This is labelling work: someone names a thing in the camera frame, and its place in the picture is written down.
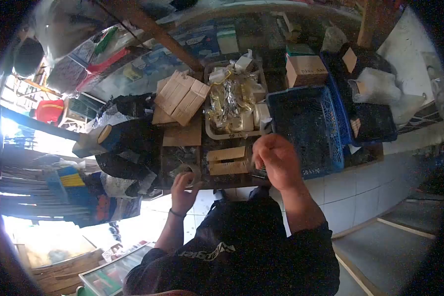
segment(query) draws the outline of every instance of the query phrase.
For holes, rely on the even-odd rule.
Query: black t-shirt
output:
[[[174,254],[150,250],[127,275],[124,295],[334,295],[339,265],[331,235],[325,222],[286,237],[272,199],[221,203]]]

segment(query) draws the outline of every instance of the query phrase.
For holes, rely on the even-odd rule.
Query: shopkeeper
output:
[[[57,127],[58,123],[62,120],[63,112],[63,100],[42,100],[39,102],[38,108],[30,110],[30,117],[42,122],[51,123]]]
[[[253,146],[257,168],[266,167],[283,198],[292,235],[286,237],[280,207],[258,187],[248,201],[217,200],[183,245],[184,217],[195,202],[176,176],[166,225],[142,263],[124,283],[125,295],[334,295],[339,265],[324,214],[303,183],[295,149],[286,139],[264,135]]]

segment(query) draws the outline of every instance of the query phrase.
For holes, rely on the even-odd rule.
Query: hand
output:
[[[191,172],[179,173],[171,187],[171,208],[178,215],[185,215],[194,205],[195,197],[200,189],[200,184],[192,187],[192,192],[186,192],[186,186],[194,179]]]
[[[252,161],[257,169],[265,164],[268,179],[279,191],[290,191],[302,184],[294,146],[276,133],[263,135],[254,143]]]

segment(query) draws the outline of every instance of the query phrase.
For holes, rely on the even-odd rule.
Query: tiled floor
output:
[[[380,163],[307,180],[305,184],[324,212],[330,229],[338,233],[387,211],[406,198],[410,187],[417,186],[424,177],[419,173],[419,167],[411,153],[404,152],[386,155]],[[227,193],[237,199],[247,199],[253,188],[229,189]],[[279,203],[286,233],[290,235],[281,195],[275,188],[271,189],[270,195]],[[214,200],[212,190],[199,192],[184,220],[185,243],[194,237],[196,228],[204,220]],[[147,241],[157,240],[169,208],[171,195],[142,202],[142,213],[138,217],[142,228],[138,236]]]

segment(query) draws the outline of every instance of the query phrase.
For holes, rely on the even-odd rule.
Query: wrist bracelet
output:
[[[173,211],[173,208],[169,209],[169,212],[172,213],[174,216],[177,216],[177,217],[179,217],[179,218],[183,218],[183,219],[184,219],[184,218],[186,217],[186,214],[184,214],[184,215],[176,214],[176,213]]]

